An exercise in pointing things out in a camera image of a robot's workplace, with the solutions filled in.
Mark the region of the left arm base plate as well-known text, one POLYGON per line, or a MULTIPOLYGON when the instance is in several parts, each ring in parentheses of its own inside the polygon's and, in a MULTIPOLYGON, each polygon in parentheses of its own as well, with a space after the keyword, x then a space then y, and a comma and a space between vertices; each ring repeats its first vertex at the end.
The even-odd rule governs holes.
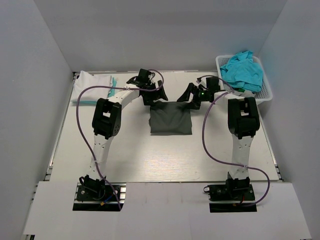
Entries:
POLYGON ((80 183, 78 183, 76 187, 72 210, 85 212, 120 211, 117 198, 108 184, 101 193, 94 193, 80 183))

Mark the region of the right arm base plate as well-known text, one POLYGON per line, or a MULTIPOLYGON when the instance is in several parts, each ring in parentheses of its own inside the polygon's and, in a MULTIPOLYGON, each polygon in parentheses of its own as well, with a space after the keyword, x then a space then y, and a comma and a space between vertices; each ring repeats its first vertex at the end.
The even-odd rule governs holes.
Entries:
POLYGON ((208 194, 210 213, 254 213, 257 212, 252 184, 247 189, 229 191, 226 184, 210 184, 203 188, 208 194))

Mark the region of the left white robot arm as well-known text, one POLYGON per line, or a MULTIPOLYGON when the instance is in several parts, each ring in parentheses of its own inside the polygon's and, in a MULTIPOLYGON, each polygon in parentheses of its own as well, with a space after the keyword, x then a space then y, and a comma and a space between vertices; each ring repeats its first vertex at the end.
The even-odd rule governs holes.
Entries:
POLYGON ((146 84, 135 90, 133 84, 127 84, 124 89, 109 98, 100 98, 95 107, 92 127, 94 133, 94 156, 91 158, 89 177, 106 181, 106 163, 114 137, 119 133, 122 123, 122 110, 133 100, 142 97, 145 106, 152 106, 157 100, 168 100, 163 81, 146 84))

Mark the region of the dark grey t-shirt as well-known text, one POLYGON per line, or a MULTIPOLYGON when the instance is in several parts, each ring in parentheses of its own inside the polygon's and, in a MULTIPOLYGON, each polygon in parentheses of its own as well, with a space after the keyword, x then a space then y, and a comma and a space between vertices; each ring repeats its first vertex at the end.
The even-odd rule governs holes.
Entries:
POLYGON ((192 135, 191 112, 187 102, 157 101, 150 106, 150 133, 156 136, 192 135))

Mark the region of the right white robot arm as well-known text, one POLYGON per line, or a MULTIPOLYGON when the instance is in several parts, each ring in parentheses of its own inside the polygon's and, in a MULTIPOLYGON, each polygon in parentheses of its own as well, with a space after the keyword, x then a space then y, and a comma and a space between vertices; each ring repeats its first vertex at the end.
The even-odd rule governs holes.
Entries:
POLYGON ((256 132, 260 128, 258 109, 254 97, 241 97, 219 86, 194 85, 190 83, 178 102, 188 102, 188 108, 198 110, 202 102, 210 102, 210 109, 214 104, 225 106, 227 110, 227 126, 232 136, 232 158, 230 162, 213 157, 205 144, 205 125, 209 110, 205 113, 202 124, 202 145, 207 155, 217 163, 230 166, 225 181, 226 195, 236 200, 249 189, 249 157, 250 148, 256 132))

